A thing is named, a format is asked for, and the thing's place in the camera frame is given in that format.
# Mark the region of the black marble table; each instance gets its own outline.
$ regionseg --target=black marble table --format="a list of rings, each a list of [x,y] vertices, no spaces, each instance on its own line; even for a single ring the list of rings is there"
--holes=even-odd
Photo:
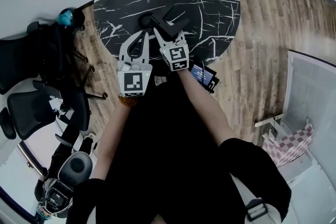
[[[141,30],[139,17],[174,4],[166,20],[177,22],[189,18],[183,29],[190,50],[205,65],[216,60],[234,38],[240,19],[239,0],[95,0],[94,15],[98,34],[107,49],[118,58],[120,46]],[[167,67],[159,44],[150,32],[150,64],[155,74],[164,75]],[[132,54],[137,55],[137,47]]]

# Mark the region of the wooden floor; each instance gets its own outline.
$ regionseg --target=wooden floor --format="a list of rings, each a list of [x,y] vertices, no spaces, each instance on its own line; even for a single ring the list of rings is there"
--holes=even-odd
[[[282,112],[287,82],[287,51],[304,52],[336,64],[336,3],[331,0],[240,0],[238,32],[226,52],[210,67],[221,80],[214,97],[234,131],[258,143],[254,122]],[[89,131],[101,135],[119,93],[116,60],[99,39],[93,7],[84,10],[86,30],[76,46],[96,69],[87,91],[108,93],[106,101],[90,100]],[[85,69],[80,64],[82,73]]]

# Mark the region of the chair leg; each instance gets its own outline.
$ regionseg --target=chair leg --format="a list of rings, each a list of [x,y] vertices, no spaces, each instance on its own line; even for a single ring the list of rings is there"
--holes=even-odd
[[[105,100],[105,99],[108,97],[108,95],[107,95],[107,93],[103,93],[102,96],[97,96],[97,95],[93,95],[93,94],[89,94],[89,93],[87,93],[87,94],[86,94],[86,97],[87,97],[88,99],[100,99],[100,100]]]
[[[84,78],[80,84],[80,87],[81,88],[84,88],[85,84],[86,84],[86,81],[88,80],[88,77],[90,75],[90,73],[94,73],[95,72],[95,68],[93,66],[90,66],[90,68],[86,71],[85,75],[84,75]]]
[[[79,52],[76,51],[76,50],[73,50],[73,51],[72,51],[72,55],[73,55],[73,56],[76,56],[76,57],[79,58],[79,59],[81,59],[84,63],[88,63],[88,62],[89,62],[88,57],[85,57],[83,54],[79,53]]]

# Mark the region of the black and gray machine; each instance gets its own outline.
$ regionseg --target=black and gray machine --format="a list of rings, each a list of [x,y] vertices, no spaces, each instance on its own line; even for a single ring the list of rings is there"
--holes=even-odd
[[[72,206],[74,188],[89,179],[92,169],[92,159],[87,153],[73,153],[62,165],[58,178],[45,182],[42,208],[57,218],[66,218]]]

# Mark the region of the blue object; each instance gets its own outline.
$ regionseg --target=blue object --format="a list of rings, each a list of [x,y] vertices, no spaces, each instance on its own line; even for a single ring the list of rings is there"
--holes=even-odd
[[[67,10],[66,12],[60,14],[57,18],[57,23],[59,25],[64,25],[65,27],[71,26],[72,12],[70,10]]]

